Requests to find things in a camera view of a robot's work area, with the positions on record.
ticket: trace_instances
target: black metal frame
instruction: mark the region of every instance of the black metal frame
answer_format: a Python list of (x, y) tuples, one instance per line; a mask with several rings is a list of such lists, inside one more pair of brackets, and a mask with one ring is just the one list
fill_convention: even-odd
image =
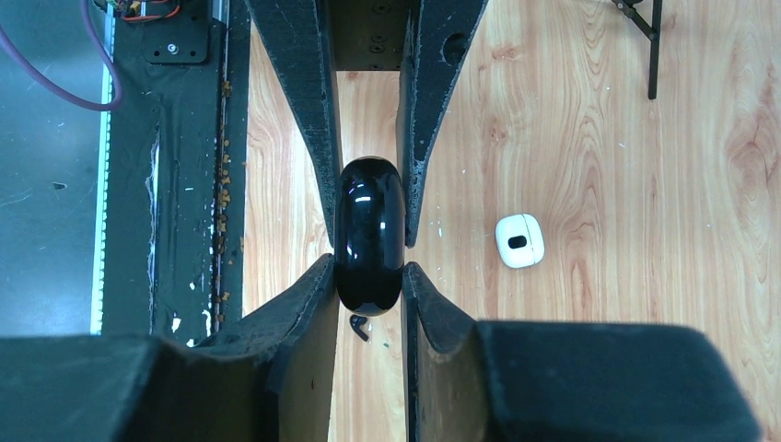
[[(159, 336), (0, 340), (8, 440), (328, 439), (335, 259), (188, 349)], [(475, 321), (404, 267), (407, 435), (431, 440), (756, 440), (701, 333)]]
[[(366, 66), (367, 70), (395, 70), (398, 66), (401, 70), (396, 139), (406, 202), (405, 242), (412, 247), (423, 207), (428, 160), (487, 0), (378, 0), (349, 7), (353, 3), (247, 0), (309, 150), (332, 244), (335, 184), (342, 171), (335, 73), (351, 65)], [(406, 8), (404, 21), (396, 14), (400, 8)], [(344, 16), (335, 17), (333, 11)], [(374, 23), (376, 27), (360, 26), (349, 32), (351, 38), (345, 38), (343, 30), (332, 32), (332, 23), (340, 20)], [(398, 53), (398, 63), (394, 64), (396, 58), (392, 57), (389, 63), (387, 50), (384, 46), (380, 50), (376, 41), (396, 41), (400, 36), (403, 46), (390, 48)], [(336, 41), (349, 46), (337, 48)], [(337, 64), (339, 54), (344, 54), (341, 65)]]
[[(203, 312), (214, 316), (212, 207), (226, 28), (212, 20), (210, 4), (183, 3), (182, 20), (116, 25), (114, 59), (128, 92), (111, 114), (103, 334), (199, 343), (211, 331)], [(208, 29), (203, 63), (146, 61), (149, 35), (159, 39), (192, 23)], [(175, 318), (181, 326), (173, 331)]]
[(651, 56), (648, 66), (648, 98), (657, 98), (659, 82), (659, 45), (661, 42), (661, 5), (662, 0), (653, 0), (653, 15), (651, 25), (643, 19), (635, 9), (635, 5), (643, 0), (612, 0), (621, 12), (632, 20), (637, 28), (651, 41)]

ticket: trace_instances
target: wooden floor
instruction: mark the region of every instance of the wooden floor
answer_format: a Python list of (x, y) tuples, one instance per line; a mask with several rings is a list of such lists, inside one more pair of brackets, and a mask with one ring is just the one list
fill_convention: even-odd
[[(650, 17), (650, 2), (641, 5)], [(667, 1), (648, 43), (610, 0), (490, 0), (431, 161), (416, 247), (476, 318), (687, 324), (781, 440), (781, 4)], [(398, 76), (341, 73), (346, 162), (395, 160)], [(245, 313), (330, 251), (307, 150), (255, 36)], [(511, 270), (496, 222), (534, 214), (546, 256)], [(398, 306), (361, 342), (341, 313), (332, 441), (402, 441)]]

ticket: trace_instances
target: black bracket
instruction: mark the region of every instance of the black bracket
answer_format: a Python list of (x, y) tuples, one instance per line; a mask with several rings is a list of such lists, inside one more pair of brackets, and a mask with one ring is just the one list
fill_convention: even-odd
[(246, 0), (315, 169), (334, 243), (342, 172), (336, 71), (400, 70), (397, 168), (405, 244), (417, 237), (428, 161), (487, 0)]
[(368, 342), (368, 335), (361, 329), (361, 327), (367, 322), (368, 319), (364, 318), (363, 316), (352, 315), (350, 317), (350, 328), (353, 329), (353, 332), (355, 332), (365, 343)]
[(661, 3), (662, 0), (653, 0), (654, 11), (651, 17), (651, 25), (640, 16), (635, 5), (643, 0), (612, 0), (625, 16), (630, 18), (643, 34), (651, 40), (651, 63), (648, 75), (648, 98), (656, 99), (657, 83), (659, 81), (659, 40), (661, 37)]
[[(140, 25), (144, 58), (152, 64), (201, 64), (209, 56), (211, 2), (192, 0), (181, 2), (181, 11), (171, 18)], [(163, 6), (150, 3), (147, 7)]]

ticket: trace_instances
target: purple cable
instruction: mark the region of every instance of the purple cable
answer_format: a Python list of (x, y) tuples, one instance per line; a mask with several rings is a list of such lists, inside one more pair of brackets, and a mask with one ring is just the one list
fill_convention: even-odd
[(103, 63), (106, 64), (106, 67), (109, 68), (109, 73), (111, 74), (111, 79), (113, 80), (114, 85), (114, 99), (110, 103), (102, 104), (87, 101), (55, 85), (52, 80), (46, 78), (46, 76), (39, 72), (38, 69), (30, 64), (24, 55), (19, 52), (16, 46), (14, 46), (14, 44), (6, 35), (6, 32), (3, 31), (2, 26), (0, 26), (0, 48), (3, 48), (8, 56), (11, 57), (11, 60), (15, 61), (29, 76), (32, 77), (33, 80), (35, 80), (41, 86), (49, 89), (57, 97), (90, 111), (114, 111), (120, 107), (122, 104), (122, 99), (124, 98), (122, 84), (120, 83), (116, 66), (114, 66), (114, 63), (111, 62), (111, 58), (106, 53), (106, 50), (103, 49), (103, 44), (100, 42), (98, 33), (92, 26), (92, 22), (89, 18), (89, 2), (90, 0), (84, 0), (81, 3), (81, 19), (84, 22), (84, 28), (87, 30), (89, 39), (92, 40), (92, 43), (95, 44), (96, 48), (98, 48), (100, 58), (103, 60)]

